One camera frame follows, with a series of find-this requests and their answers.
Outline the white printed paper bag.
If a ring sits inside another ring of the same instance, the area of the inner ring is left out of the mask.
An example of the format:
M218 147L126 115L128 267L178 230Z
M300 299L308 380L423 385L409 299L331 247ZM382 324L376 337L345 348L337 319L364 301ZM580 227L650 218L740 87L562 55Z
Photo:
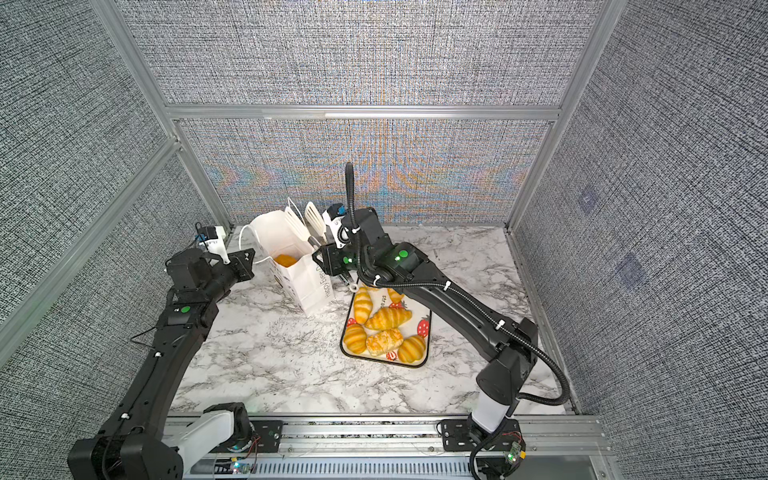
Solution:
M261 262L271 267L286 295L307 315L317 313L334 299L330 277L313 259L316 239L291 199L284 209L261 214L245 224L238 233L238 247L246 232L266 254Z

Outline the long braided fake bread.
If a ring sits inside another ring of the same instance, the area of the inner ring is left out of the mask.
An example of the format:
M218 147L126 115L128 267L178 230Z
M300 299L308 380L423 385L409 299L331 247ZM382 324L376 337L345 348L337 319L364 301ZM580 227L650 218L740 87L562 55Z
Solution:
M284 267L284 268L290 268L293 265L295 265L298 262L298 259L286 254L280 254L275 257L273 257L273 260L276 264Z

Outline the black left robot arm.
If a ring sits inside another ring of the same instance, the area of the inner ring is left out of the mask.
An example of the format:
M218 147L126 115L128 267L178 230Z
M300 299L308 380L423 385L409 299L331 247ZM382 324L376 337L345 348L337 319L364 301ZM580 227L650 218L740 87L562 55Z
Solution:
M173 281L149 352L127 393L96 435L76 441L67 465L75 479L180 479L216 448L248 450L254 433L241 402L210 407L171 443L165 422L181 380L208 337L218 303L253 278L255 252L227 258L183 250L165 267Z

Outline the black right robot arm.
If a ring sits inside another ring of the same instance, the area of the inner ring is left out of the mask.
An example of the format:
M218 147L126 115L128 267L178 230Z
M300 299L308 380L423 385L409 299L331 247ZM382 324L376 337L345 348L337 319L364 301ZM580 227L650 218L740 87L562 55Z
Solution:
M536 362L550 363L538 346L538 328L529 319L514 322L454 284L414 245L393 244L372 208L340 203L320 213L309 203L304 215L284 211L288 225L313 247L312 259L331 277L341 277L355 294L391 289L436 313L487 360L476 378L480 389L473 423L491 433L522 400L545 398L522 392Z

